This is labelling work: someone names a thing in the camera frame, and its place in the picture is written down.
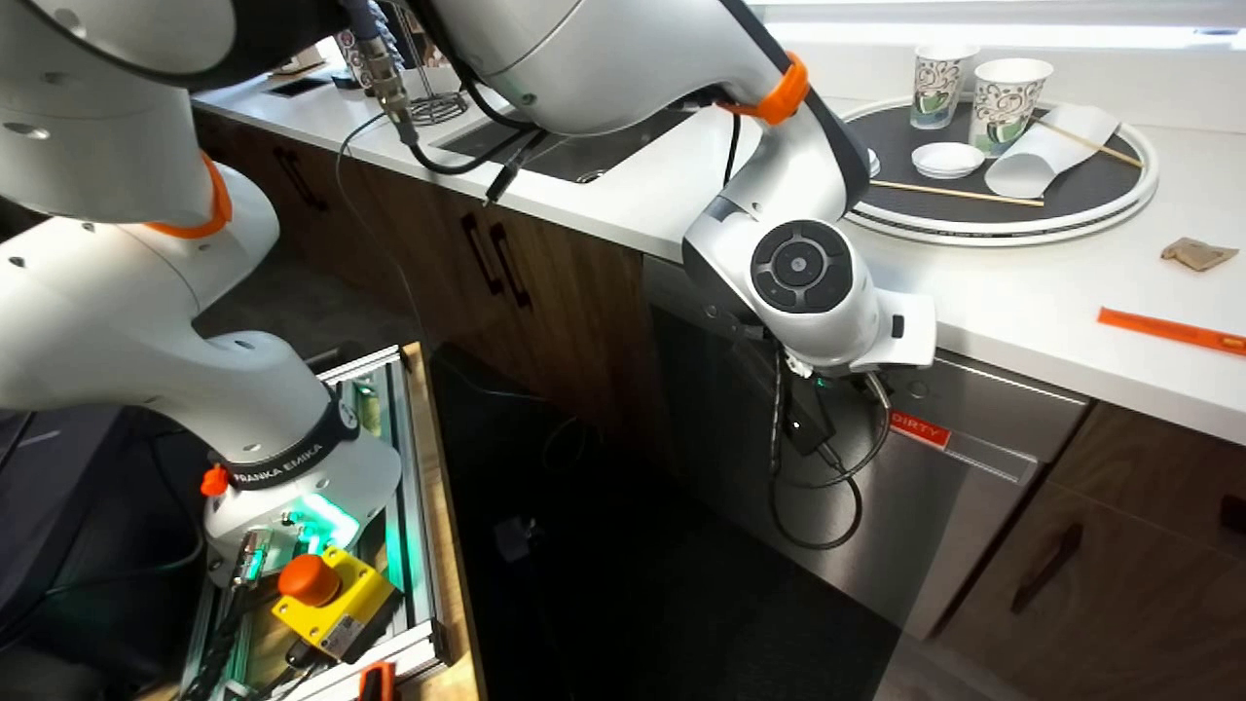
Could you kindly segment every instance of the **kitchen counter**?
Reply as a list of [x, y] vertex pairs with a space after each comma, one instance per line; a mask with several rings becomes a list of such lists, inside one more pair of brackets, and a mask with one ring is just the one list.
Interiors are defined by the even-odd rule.
[[[361, 92], [319, 87], [265, 93], [290, 78], [254, 78], [194, 96], [197, 107], [336, 149], [379, 108]], [[412, 95], [421, 93], [409, 77]], [[860, 106], [827, 100], [844, 112]], [[485, 116], [473, 106], [420, 129], [431, 158], [462, 159], [436, 144]], [[760, 129], [749, 120], [738, 163]], [[500, 204], [644, 253], [679, 261], [684, 228], [721, 186], [731, 120], [703, 110], [588, 184], [521, 172]], [[1101, 233], [1038, 247], [931, 245], [837, 225], [866, 258], [878, 286], [934, 298], [938, 344], [953, 352], [1161, 420], [1246, 445], [1246, 361], [1227, 354], [1104, 326], [1100, 306], [1246, 335], [1246, 256], [1206, 273], [1161, 260], [1181, 235], [1246, 247], [1246, 134], [1141, 126], [1160, 154], [1154, 199]], [[350, 144], [356, 158], [483, 198], [500, 169], [457, 177], [429, 172], [385, 122]]]

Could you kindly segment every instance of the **wooden cabinet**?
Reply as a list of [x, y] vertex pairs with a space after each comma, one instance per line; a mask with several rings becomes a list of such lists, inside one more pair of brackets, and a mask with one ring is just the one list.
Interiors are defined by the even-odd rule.
[[669, 459], [642, 255], [503, 207], [197, 112], [201, 144], [273, 200], [282, 235], [314, 266], [407, 313], [401, 265], [434, 342], [495, 370], [653, 461]]
[[1161, 468], [1177, 448], [1199, 471], [1230, 447], [1121, 412], [1095, 410], [938, 641], [1039, 700], [1246, 699], [1246, 564], [1174, 533], [1195, 520], [1158, 504], [1182, 492], [1179, 468]]

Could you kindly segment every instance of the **patterned cup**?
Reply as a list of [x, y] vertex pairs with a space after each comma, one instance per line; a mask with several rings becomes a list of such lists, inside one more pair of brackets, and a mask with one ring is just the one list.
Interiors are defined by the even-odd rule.
[[969, 146], [998, 158], [1025, 132], [1052, 64], [1034, 59], [1001, 59], [978, 66], [973, 75], [973, 115]]
[[930, 44], [917, 47], [913, 72], [913, 105], [908, 123], [917, 128], [943, 128], [952, 121], [961, 100], [961, 86], [969, 64], [978, 54], [967, 44]]

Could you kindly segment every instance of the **stainless steel dishwasher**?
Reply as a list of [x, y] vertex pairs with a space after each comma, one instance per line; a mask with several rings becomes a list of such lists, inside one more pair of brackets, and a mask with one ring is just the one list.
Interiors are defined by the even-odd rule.
[[[918, 639], [933, 631], [1088, 406], [1085, 397], [942, 350], [930, 370], [886, 372], [897, 412], [892, 425], [925, 431], [927, 440], [892, 431], [856, 477], [863, 503], [856, 534], [834, 550], [806, 550], [780, 534], [769, 509], [773, 349], [719, 314], [678, 265], [647, 258], [644, 285], [678, 469], [689, 489]], [[834, 426], [830, 446], [851, 466], [868, 449], [880, 410], [847, 382], [832, 383], [824, 397]], [[807, 402], [804, 413], [795, 411], [805, 421], [822, 421]], [[796, 420], [790, 415], [790, 421]], [[835, 474], [817, 452], [801, 457], [791, 442], [782, 461], [784, 473], [797, 481]], [[852, 520], [844, 484], [821, 491], [780, 486], [774, 498], [778, 517], [802, 540], [829, 540]]]

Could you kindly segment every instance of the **brown paper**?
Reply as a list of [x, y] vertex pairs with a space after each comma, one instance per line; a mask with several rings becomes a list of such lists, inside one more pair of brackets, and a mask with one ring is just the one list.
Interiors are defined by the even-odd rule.
[[1160, 258], [1176, 258], [1185, 266], [1204, 271], [1237, 254], [1237, 248], [1221, 248], [1196, 238], [1181, 237], [1160, 253]]

